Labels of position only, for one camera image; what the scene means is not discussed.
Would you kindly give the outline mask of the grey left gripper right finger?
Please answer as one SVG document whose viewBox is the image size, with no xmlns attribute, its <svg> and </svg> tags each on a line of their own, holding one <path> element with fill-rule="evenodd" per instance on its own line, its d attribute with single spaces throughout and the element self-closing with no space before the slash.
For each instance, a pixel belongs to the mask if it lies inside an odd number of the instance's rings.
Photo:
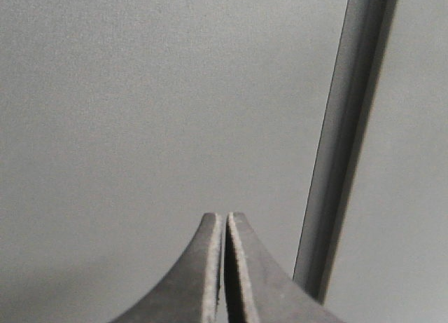
<svg viewBox="0 0 448 323">
<path fill-rule="evenodd" d="M 274 260 L 243 213 L 227 216 L 224 254 L 229 322 L 340 322 Z"/>
</svg>

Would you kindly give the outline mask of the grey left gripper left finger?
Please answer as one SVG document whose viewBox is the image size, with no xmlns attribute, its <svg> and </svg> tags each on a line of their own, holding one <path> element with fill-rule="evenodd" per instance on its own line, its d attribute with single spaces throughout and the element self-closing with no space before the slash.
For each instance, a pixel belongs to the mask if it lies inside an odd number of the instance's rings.
<svg viewBox="0 0 448 323">
<path fill-rule="evenodd" d="M 215 322 L 218 306 L 222 218 L 206 213 L 167 274 L 114 322 Z"/>
</svg>

